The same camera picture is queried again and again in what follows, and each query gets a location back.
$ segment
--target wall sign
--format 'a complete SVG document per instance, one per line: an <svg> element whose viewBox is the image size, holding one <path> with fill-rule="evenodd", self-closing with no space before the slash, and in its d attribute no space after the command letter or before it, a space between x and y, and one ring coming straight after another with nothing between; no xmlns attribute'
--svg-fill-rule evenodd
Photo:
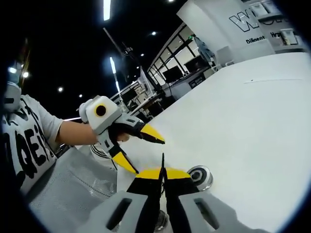
<svg viewBox="0 0 311 233"><path fill-rule="evenodd" d="M191 82L189 82L189 85L190 85L191 89L194 89L197 85L201 84L204 81L205 81L205 77L204 77L204 75L201 75L201 76L195 78L194 80L192 80Z"/></svg>

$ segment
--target white tabletop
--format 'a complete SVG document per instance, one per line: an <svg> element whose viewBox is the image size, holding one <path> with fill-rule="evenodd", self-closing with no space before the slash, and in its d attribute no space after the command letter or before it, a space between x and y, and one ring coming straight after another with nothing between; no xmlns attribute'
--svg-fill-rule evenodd
<svg viewBox="0 0 311 233"><path fill-rule="evenodd" d="M295 214L311 177L311 65L284 53L221 69L154 118L165 145L131 138L138 170L206 165L210 192L255 229L277 232ZM118 190L134 176L118 170Z"/></svg>

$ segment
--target person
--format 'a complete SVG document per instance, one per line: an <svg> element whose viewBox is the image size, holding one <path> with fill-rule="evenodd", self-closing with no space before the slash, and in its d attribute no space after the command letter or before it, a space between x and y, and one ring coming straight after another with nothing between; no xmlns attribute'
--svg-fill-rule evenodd
<svg viewBox="0 0 311 233"><path fill-rule="evenodd" d="M53 148L57 144L75 146L98 142L96 134L88 124L63 121L51 115L29 95L21 94L27 64L27 58L26 61L19 58L9 68L4 95L5 112L2 117L6 159L16 173L17 185L23 194L27 194L56 162ZM117 135L118 141L126 141L128 138L122 132Z"/></svg>

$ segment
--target black lettering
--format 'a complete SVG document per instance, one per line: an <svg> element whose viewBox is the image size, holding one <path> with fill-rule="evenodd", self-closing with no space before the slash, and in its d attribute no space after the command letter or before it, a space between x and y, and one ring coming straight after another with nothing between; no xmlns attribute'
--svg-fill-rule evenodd
<svg viewBox="0 0 311 233"><path fill-rule="evenodd" d="M16 114L17 116L19 116L20 118L22 118L25 121L28 121L28 115L26 114L26 112L24 111L24 109L20 109L18 111L15 111L14 114Z"/></svg>
<svg viewBox="0 0 311 233"><path fill-rule="evenodd" d="M35 160L35 163L38 165L38 166L41 166L42 164L45 163L45 161L47 160L47 158L41 154L38 156L37 154L37 150L39 149L39 145L37 143L32 143L31 142L31 138L34 136L34 131L32 129L28 129L28 130L25 130L25 137L26 137L26 141L28 143L28 146L29 146L29 149L30 149L30 152L31 154L33 155L33 158Z"/></svg>
<svg viewBox="0 0 311 233"><path fill-rule="evenodd" d="M36 132L36 133L39 132L38 127L37 127L36 125L35 125L35 132ZM49 157L48 157L47 151L45 150L45 146L43 145L43 142L42 142L42 140L41 140L41 137L39 137L39 136L37 135L37 139L38 139L38 142L39 142L40 146L43 148L43 151L44 151L45 155L47 156L47 160L49 161Z"/></svg>
<svg viewBox="0 0 311 233"><path fill-rule="evenodd" d="M4 139L6 160L7 160L8 166L12 172L15 172L14 164L13 164L13 158L12 158L12 148L11 148L10 135L8 133L4 133L3 139ZM23 170L19 171L16 174L16 177L17 177L17 186L18 186L18 188L21 188L21 186L24 183L24 180L26 178L25 172Z"/></svg>
<svg viewBox="0 0 311 233"><path fill-rule="evenodd" d="M28 107L27 105L25 105L25 109L26 109L28 115L31 115L31 114L33 113L33 115L35 116L35 118L36 118L37 120L39 120L39 117L34 113L33 110L31 110L30 107Z"/></svg>
<svg viewBox="0 0 311 233"><path fill-rule="evenodd" d="M33 164L32 156L27 146L27 142L21 134L17 133L17 131L15 131L15 139L19 163L24 172L26 173L26 175L29 178L33 179L35 177L35 173L37 173L38 171L35 165ZM24 152L26 155L25 160L23 158L22 152Z"/></svg>

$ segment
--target white box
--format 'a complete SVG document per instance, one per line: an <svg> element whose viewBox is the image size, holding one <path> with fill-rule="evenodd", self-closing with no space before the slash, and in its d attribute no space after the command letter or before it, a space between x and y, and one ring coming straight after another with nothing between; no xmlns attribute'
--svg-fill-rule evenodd
<svg viewBox="0 0 311 233"><path fill-rule="evenodd" d="M250 4L249 6L257 17L268 14L267 10L263 7L263 5L260 2Z"/></svg>
<svg viewBox="0 0 311 233"><path fill-rule="evenodd" d="M273 3L273 1L271 0L265 0L265 1L261 1L262 5L264 6L264 8L266 8L266 10L269 13L277 13L277 14L281 14L281 12L279 11L279 9L276 7L276 5Z"/></svg>
<svg viewBox="0 0 311 233"><path fill-rule="evenodd" d="M281 29L280 32L286 45L298 44L292 28Z"/></svg>

